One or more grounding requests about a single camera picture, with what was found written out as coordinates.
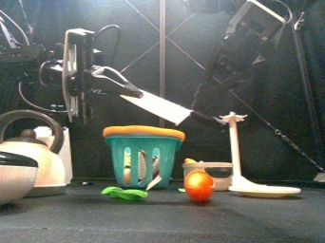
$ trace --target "green toy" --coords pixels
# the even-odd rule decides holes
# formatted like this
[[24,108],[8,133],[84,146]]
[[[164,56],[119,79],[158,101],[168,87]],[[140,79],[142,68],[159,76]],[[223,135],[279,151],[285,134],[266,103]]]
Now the green toy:
[[111,195],[115,196],[117,198],[123,198],[127,200],[139,200],[142,198],[147,197],[147,192],[143,192],[140,190],[136,189],[127,189],[123,190],[119,187],[107,187],[103,191],[101,191],[101,195]]

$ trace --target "black backdrop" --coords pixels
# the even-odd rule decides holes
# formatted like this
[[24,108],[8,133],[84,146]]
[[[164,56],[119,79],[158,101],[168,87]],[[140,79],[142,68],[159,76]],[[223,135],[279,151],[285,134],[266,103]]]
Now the black backdrop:
[[[319,2],[309,9],[305,50],[313,77],[317,116],[323,124],[323,116],[319,115],[323,113],[323,24],[321,27],[321,22],[317,22],[317,25],[313,20],[323,20],[323,4]],[[96,48],[104,53],[104,65],[123,70],[123,75],[138,87],[159,94],[159,1],[37,0],[23,3],[28,22],[35,29],[33,42],[43,44],[47,49],[53,49],[56,43],[63,43],[68,29],[84,28],[97,31],[105,25],[117,25],[121,35],[113,58],[115,29],[107,31],[96,43]],[[5,1],[1,8],[24,26],[17,1]],[[204,76],[199,65],[207,66],[214,46],[224,36],[228,18],[223,11],[192,13],[184,1],[166,1],[164,94],[168,100],[187,108],[191,107],[194,93]],[[25,85],[25,93],[35,103],[47,107],[51,103],[63,103],[61,91],[57,88],[41,87],[37,80]],[[290,26],[285,29],[274,55],[258,66],[254,80],[241,86],[235,93],[310,157],[317,158]],[[238,125],[243,175],[249,178],[311,179],[315,175],[314,167],[283,143],[251,109],[230,93],[224,94],[222,101],[215,116],[226,115],[231,110],[249,115],[247,120]],[[21,107],[28,105],[20,102],[16,108]],[[93,120],[87,125],[79,121],[69,123],[65,117],[55,118],[69,128],[75,178],[112,178],[111,148],[101,138],[101,131],[107,126],[159,126],[158,117],[115,95],[96,98]],[[187,133],[187,140],[176,153],[172,177],[183,177],[184,158],[231,161],[227,129],[219,131],[200,123],[182,124],[178,128]]]

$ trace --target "kettle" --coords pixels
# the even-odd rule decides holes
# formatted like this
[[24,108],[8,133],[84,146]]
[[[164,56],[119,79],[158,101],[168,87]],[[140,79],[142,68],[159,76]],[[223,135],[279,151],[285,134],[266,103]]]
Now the kettle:
[[[4,141],[5,130],[12,122],[19,119],[37,119],[44,121],[53,131],[51,147],[36,139],[33,129],[25,129],[20,138]],[[51,196],[64,193],[64,166],[59,157],[63,147],[63,128],[57,122],[43,113],[33,110],[15,110],[0,116],[0,152],[9,152],[29,157],[37,162],[37,178],[35,188],[28,196]]]

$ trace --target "plastic basket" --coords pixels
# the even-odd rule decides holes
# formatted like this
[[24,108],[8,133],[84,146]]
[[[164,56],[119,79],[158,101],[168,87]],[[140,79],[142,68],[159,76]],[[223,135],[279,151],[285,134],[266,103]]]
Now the plastic basket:
[[[112,167],[116,183],[124,188],[146,188],[156,174],[162,180],[155,188],[168,184],[175,152],[182,141],[176,138],[155,135],[115,135],[105,137],[105,143],[112,149]],[[130,181],[124,176],[126,169]]]

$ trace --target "table surface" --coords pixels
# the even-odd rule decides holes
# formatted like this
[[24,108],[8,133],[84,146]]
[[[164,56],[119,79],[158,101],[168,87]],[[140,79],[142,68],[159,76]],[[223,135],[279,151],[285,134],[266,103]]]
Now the table surface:
[[282,198],[215,192],[192,202],[171,183],[128,201],[103,196],[109,183],[71,184],[57,196],[0,207],[0,242],[323,242],[325,190]]

